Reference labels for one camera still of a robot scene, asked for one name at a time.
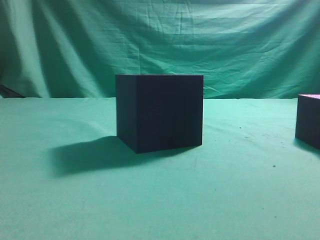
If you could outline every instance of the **dark object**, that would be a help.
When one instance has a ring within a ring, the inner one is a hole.
[[[116,75],[117,136],[136,153],[202,145],[203,75]]]
[[[295,137],[320,149],[320,94],[298,96]]]
[[[22,99],[25,98],[25,96],[22,96],[21,94],[1,84],[0,84],[0,95],[3,96],[4,98],[22,98]]]

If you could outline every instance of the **cube top face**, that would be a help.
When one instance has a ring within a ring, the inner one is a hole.
[[[300,94],[299,96],[313,98],[313,99],[320,99],[320,94]]]
[[[193,75],[193,74],[117,74],[117,76],[134,76],[134,77],[150,77],[150,76],[159,76],[159,77],[166,77],[166,76],[191,76],[191,77],[195,77],[195,76],[201,76],[203,77],[203,75]]]

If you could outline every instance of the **cube side face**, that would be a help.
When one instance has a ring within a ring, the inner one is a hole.
[[[133,75],[116,75],[116,135],[137,152],[137,79]]]
[[[139,76],[138,152],[202,145],[203,97],[203,75]]]
[[[298,96],[295,137],[320,149],[320,99]]]

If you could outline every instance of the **box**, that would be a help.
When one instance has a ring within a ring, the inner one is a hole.
[[[134,152],[202,145],[203,75],[116,75],[117,136]]]
[[[298,96],[295,137],[320,149],[320,94]]]

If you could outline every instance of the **purple top surface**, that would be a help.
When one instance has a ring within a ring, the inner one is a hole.
[[[314,98],[314,99],[320,99],[320,94],[300,94],[300,96]]]

